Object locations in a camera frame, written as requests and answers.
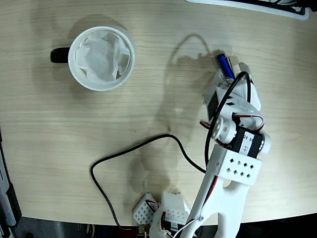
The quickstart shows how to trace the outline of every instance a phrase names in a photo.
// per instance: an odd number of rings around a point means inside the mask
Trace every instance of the mug handle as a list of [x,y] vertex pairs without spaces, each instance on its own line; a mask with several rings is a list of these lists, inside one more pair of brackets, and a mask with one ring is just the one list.
[[70,47],[56,48],[51,51],[52,63],[68,63],[68,53]]

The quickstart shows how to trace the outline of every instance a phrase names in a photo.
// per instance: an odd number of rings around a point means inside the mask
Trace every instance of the white mug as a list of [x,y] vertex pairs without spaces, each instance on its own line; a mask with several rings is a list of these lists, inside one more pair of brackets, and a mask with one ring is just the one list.
[[[81,42],[91,33],[99,30],[107,30],[120,36],[126,43],[126,46],[130,50],[130,62],[127,70],[121,76],[119,76],[114,82],[98,84],[91,82],[87,79],[85,72],[76,65],[76,51],[78,50]],[[53,63],[68,63],[69,69],[73,77],[78,83],[84,87],[94,91],[108,91],[119,87],[123,84],[131,75],[135,64],[135,44],[130,33],[120,26],[96,26],[89,28],[79,34],[73,41],[70,47],[57,48],[51,51],[51,62]]]

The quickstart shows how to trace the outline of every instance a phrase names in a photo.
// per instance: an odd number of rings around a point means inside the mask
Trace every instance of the white paper filter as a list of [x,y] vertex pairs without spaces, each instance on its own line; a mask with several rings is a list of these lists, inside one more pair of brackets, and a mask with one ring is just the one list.
[[118,74],[125,73],[129,62],[129,48],[120,36],[107,30],[88,35],[76,52],[76,65],[97,84],[114,82]]

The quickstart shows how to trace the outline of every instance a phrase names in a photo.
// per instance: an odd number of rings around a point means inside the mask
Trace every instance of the white bracket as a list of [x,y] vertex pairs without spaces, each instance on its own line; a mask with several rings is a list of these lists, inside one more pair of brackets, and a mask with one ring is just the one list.
[[[247,193],[250,185],[254,184],[261,165],[262,162],[258,159],[215,145],[203,183],[187,220],[196,221],[184,229],[181,238],[193,237],[194,232],[215,213],[218,213],[218,231],[215,237],[235,238],[240,228]],[[215,176],[218,177],[217,181],[205,202]],[[225,179],[231,180],[227,187],[223,187]]]

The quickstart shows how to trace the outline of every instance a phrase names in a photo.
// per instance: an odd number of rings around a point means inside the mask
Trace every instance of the marker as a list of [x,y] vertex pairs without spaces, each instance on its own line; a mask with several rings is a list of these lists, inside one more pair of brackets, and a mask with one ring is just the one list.
[[231,65],[228,61],[228,56],[225,54],[220,54],[217,56],[221,69],[225,77],[235,79],[234,73],[232,71]]

